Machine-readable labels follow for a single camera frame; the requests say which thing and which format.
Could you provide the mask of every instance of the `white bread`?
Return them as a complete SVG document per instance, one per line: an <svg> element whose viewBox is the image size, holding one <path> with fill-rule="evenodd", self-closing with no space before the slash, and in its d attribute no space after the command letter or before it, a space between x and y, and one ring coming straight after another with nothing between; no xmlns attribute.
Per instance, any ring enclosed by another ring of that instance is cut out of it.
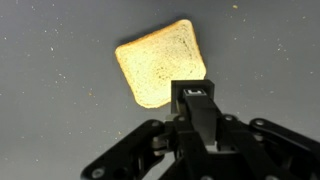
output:
<svg viewBox="0 0 320 180"><path fill-rule="evenodd" d="M117 47L117 60L136 102L157 108L171 100L171 80L203 79L206 74L189 20Z"/></svg>

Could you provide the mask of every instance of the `table surface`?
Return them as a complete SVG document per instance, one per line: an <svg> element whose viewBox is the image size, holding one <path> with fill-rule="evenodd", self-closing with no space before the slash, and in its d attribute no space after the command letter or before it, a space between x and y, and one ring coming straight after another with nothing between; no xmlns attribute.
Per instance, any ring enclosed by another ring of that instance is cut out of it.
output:
<svg viewBox="0 0 320 180"><path fill-rule="evenodd" d="M163 120L170 105L137 105L114 50L182 18L194 25L223 112L244 122L264 117L320 141L319 7L318 0L0 0L1 179L79 179L143 121Z"/></svg>

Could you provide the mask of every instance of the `gray surface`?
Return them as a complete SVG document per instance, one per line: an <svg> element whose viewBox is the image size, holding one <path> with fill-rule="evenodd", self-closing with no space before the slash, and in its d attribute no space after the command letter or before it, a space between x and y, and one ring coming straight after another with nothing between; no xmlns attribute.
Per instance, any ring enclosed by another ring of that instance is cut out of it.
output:
<svg viewBox="0 0 320 180"><path fill-rule="evenodd" d="M114 50L180 17L194 24L223 112L320 140L319 6L0 0L0 179L79 179L137 125L163 119L169 105L147 110L134 102Z"/></svg>

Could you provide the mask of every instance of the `speckled gray surface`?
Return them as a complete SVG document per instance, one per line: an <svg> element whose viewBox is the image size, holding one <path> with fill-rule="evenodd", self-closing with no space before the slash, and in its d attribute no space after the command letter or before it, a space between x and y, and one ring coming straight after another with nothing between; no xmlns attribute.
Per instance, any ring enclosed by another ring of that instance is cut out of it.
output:
<svg viewBox="0 0 320 180"><path fill-rule="evenodd" d="M79 179L144 120L163 119L169 105L134 102L114 50L186 17L223 112L244 122L264 117L320 141L319 7L318 0L0 0L0 179Z"/></svg>

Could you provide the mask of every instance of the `screw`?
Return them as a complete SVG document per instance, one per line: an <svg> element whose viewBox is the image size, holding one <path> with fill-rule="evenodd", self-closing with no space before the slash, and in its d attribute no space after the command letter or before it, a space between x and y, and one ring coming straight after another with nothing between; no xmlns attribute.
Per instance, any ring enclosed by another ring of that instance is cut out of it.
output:
<svg viewBox="0 0 320 180"><path fill-rule="evenodd" d="M262 126L264 125L264 122L261 119L256 120L256 124Z"/></svg>
<svg viewBox="0 0 320 180"><path fill-rule="evenodd" d="M160 124L160 123L159 123L158 121L155 121L155 122L152 123L152 126L153 126L153 127L156 127L156 126L159 126L159 124Z"/></svg>
<svg viewBox="0 0 320 180"><path fill-rule="evenodd" d="M213 180L211 176L202 176L200 180Z"/></svg>
<svg viewBox="0 0 320 180"><path fill-rule="evenodd" d="M93 179L99 179L101 178L105 173L105 170L104 168L98 168L98 169L95 169L93 172L92 172L92 178Z"/></svg>
<svg viewBox="0 0 320 180"><path fill-rule="evenodd" d="M225 119L226 119L227 121L232 121L233 117L228 115L228 116L225 117Z"/></svg>
<svg viewBox="0 0 320 180"><path fill-rule="evenodd" d="M184 118L183 116L180 116L178 120L179 120L179 121L184 121L185 118Z"/></svg>
<svg viewBox="0 0 320 180"><path fill-rule="evenodd" d="M266 180L280 180L280 179L274 175L268 175L266 176Z"/></svg>

